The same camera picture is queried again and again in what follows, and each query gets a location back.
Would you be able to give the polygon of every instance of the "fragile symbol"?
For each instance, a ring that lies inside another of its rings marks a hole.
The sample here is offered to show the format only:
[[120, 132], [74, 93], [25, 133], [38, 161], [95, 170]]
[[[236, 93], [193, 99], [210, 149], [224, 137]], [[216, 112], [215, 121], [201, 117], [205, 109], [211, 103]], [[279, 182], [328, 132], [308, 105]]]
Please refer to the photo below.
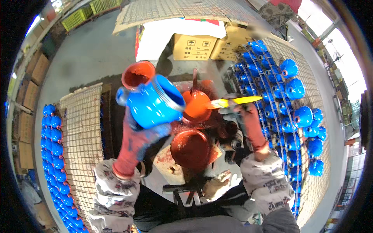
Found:
[[188, 42], [187, 42], [186, 45], [194, 46], [195, 45], [195, 41], [188, 40]]
[[211, 44], [210, 41], [204, 41], [204, 42], [202, 43], [202, 46], [204, 46], [204, 47], [210, 47], [210, 44]]

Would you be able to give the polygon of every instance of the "hand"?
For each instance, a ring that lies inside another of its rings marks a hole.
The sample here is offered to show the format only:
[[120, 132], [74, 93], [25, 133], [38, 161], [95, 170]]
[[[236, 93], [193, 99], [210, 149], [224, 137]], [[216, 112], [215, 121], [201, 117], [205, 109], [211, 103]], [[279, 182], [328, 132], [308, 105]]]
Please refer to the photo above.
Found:
[[[242, 97], [239, 94], [225, 95], [224, 99], [234, 99]], [[244, 128], [243, 133], [251, 142], [254, 152], [268, 153], [268, 141], [261, 132], [258, 111], [253, 103], [236, 104], [232, 100], [228, 101], [229, 108], [220, 108], [218, 112], [224, 114], [223, 119], [232, 120], [236, 118], [238, 124]]]
[[129, 107], [123, 120], [123, 139], [119, 156], [113, 163], [113, 172], [120, 179], [129, 179], [133, 176], [135, 167], [142, 161], [147, 148], [160, 138], [169, 135], [171, 125], [161, 124], [146, 130], [136, 130], [137, 122], [132, 117]]

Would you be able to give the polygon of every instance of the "yellow brush handle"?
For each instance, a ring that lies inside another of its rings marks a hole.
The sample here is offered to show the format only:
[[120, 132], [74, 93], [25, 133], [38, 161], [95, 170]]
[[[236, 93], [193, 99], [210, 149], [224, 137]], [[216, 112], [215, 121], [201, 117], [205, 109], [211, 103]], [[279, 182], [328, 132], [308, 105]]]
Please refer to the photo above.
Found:
[[261, 96], [246, 96], [237, 99], [233, 99], [236, 104], [245, 104], [263, 99]]

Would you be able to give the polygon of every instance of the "yellow plastic crate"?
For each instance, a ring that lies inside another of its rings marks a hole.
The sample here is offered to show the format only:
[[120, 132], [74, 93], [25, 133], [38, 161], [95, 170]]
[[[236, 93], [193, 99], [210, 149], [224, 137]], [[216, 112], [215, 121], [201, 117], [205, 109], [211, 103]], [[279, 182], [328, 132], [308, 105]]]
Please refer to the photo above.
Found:
[[90, 2], [94, 15], [98, 13], [119, 6], [123, 0], [94, 0]]
[[84, 20], [88, 19], [91, 15], [91, 6], [84, 6], [64, 19], [62, 21], [62, 25], [65, 27], [66, 31], [70, 31], [74, 27], [81, 24]]

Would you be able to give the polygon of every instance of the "concrete floor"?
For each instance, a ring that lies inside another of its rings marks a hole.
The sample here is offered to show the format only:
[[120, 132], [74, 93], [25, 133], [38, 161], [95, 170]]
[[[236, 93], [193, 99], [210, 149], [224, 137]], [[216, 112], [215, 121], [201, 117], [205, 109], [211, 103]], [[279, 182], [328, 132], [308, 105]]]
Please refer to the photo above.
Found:
[[[44, 86], [41, 89], [38, 108], [36, 110], [35, 138], [39, 138], [38, 135], [40, 135], [42, 110], [45, 104], [59, 101], [61, 97], [69, 93], [71, 87], [85, 85], [109, 75], [121, 74], [128, 65], [135, 61], [134, 47], [136, 28], [129, 28], [118, 36], [112, 35], [118, 13], [118, 10], [113, 11], [98, 18], [95, 22], [89, 22], [73, 30], [70, 36], [66, 37], [62, 43], [51, 62]], [[335, 108], [332, 102], [334, 91], [319, 57], [309, 42], [299, 33], [297, 28], [290, 25], [289, 34], [294, 37], [292, 44], [299, 48], [299, 51], [308, 61], [317, 79], [320, 93], [324, 101], [325, 114], [328, 120], [328, 132], [330, 135], [330, 151], [332, 153], [332, 177], [330, 187], [321, 205], [317, 209], [317, 212], [314, 214], [314, 217], [312, 217], [309, 223], [302, 229], [302, 232], [315, 232], [315, 229], [321, 228], [324, 225], [338, 190], [336, 184], [339, 184], [341, 176], [341, 156], [343, 155], [342, 149], [344, 139], [342, 138], [343, 134], [340, 133], [341, 125], [339, 124], [339, 120], [336, 120], [338, 116], [334, 111]], [[221, 77], [221, 74], [226, 71], [226, 64], [223, 64], [220, 69], [217, 69], [215, 62], [212, 61], [176, 62], [173, 61], [171, 57], [166, 57], [169, 58], [172, 64], [172, 69], [167, 72], [169, 76], [191, 74], [195, 67], [200, 68], [201, 79], [210, 79], [211, 76]], [[222, 81], [220, 80], [219, 82], [216, 80], [215, 83], [220, 94], [223, 95], [224, 88]], [[35, 140], [35, 148], [39, 148], [39, 146], [40, 141]], [[38, 174], [43, 174], [40, 150], [35, 150], [35, 160]], [[223, 157], [221, 157], [217, 163], [224, 166]], [[236, 165], [228, 168], [234, 173], [239, 172], [239, 168]], [[152, 187], [151, 184], [159, 184], [160, 177], [159, 171], [153, 169], [152, 174], [147, 177], [145, 181], [146, 184], [157, 193], [161, 192], [160, 186]], [[40, 179], [40, 184], [47, 205], [60, 227], [61, 232], [67, 232], [54, 208], [46, 180]]]

